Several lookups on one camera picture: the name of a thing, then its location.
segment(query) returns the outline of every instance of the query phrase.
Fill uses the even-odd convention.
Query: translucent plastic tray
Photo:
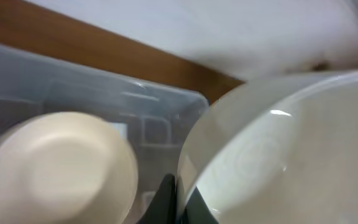
[[[199,93],[117,75],[0,45],[0,135],[31,117],[80,111],[126,123],[139,187],[126,223],[135,223],[208,108]]]

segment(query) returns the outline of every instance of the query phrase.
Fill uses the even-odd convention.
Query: brown wooden board
[[[0,0],[0,43],[204,94],[242,84],[196,63],[21,0]]]

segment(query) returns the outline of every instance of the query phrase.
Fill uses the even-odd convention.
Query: gray plastic container
[[[181,147],[207,109],[208,102],[197,92],[0,45],[0,135],[31,117],[58,111],[127,124],[139,186],[125,223],[141,217],[165,174],[177,173]]]

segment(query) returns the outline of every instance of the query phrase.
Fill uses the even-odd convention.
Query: wooden surface
[[[212,103],[242,82],[21,0],[0,0],[0,43],[152,82]]]

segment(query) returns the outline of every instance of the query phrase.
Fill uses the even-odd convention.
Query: white ceramic dish
[[[130,145],[102,119],[33,118],[0,139],[0,224],[122,223],[137,175]]]
[[[197,186],[219,223],[358,223],[358,71],[259,80],[195,124],[178,214]]]

